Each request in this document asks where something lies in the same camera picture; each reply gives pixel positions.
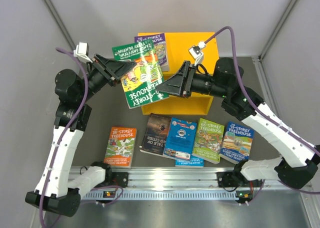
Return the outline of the green 104-Storey Treehouse book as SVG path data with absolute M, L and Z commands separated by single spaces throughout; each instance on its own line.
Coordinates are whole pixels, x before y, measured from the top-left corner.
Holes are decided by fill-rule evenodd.
M 151 39 L 112 48 L 117 61 L 132 61 L 135 66 L 121 79 L 129 109 L 169 98 L 156 87 L 164 82 L 154 43 Z

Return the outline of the purple 52-Storey Treehouse book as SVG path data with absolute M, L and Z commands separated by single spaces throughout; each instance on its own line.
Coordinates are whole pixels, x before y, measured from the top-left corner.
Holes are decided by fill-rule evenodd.
M 155 53 L 157 55 L 162 72 L 169 72 L 170 68 L 167 58 L 167 43 L 164 33 L 135 36 L 134 39 L 135 42 L 141 42 L 147 39 L 151 39 L 153 41 L 153 45 L 156 50 Z

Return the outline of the blue back-cover book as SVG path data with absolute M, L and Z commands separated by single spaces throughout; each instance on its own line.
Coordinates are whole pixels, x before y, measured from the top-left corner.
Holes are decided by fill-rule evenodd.
M 197 123 L 172 118 L 163 156 L 175 160 L 190 161 L 197 131 Z

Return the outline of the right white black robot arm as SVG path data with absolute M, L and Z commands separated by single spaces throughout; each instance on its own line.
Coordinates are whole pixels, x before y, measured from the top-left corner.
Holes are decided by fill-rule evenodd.
M 184 61 L 172 77 L 156 87 L 157 91 L 188 98 L 192 93 L 223 98 L 221 106 L 228 114 L 250 126 L 280 154 L 278 158 L 254 161 L 243 159 L 235 165 L 231 177 L 238 186 L 253 180 L 278 180 L 299 190 L 316 174 L 320 149 L 297 135 L 274 114 L 263 98 L 242 83 L 244 70 L 231 58 L 220 58 L 213 74 L 199 73 L 198 66 Z

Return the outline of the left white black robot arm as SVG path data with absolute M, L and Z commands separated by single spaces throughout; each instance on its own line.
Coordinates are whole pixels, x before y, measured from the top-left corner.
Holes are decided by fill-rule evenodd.
M 104 162 L 93 162 L 88 170 L 69 181 L 70 169 L 77 146 L 86 130 L 91 107 L 86 102 L 104 86 L 116 86 L 135 66 L 134 61 L 115 61 L 96 54 L 89 62 L 87 73 L 71 52 L 83 77 L 71 69 L 60 71 L 55 77 L 55 94 L 59 105 L 55 113 L 53 140 L 49 156 L 36 188 L 27 192 L 25 202 L 39 210 L 72 217 L 84 196 L 96 186 L 107 187 L 113 182 L 112 169 Z

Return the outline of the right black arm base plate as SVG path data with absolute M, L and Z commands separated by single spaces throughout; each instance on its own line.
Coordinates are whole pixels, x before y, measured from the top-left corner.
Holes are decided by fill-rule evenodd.
M 234 192 L 239 186 L 239 178 L 235 172 L 217 172 L 217 182 L 220 188 L 227 192 Z

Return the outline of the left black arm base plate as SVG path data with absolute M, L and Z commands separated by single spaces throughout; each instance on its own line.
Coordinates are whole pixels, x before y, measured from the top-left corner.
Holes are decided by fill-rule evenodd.
M 128 172 L 112 172 L 110 177 L 107 179 L 107 186 L 121 186 L 126 188 L 129 182 L 129 173 Z

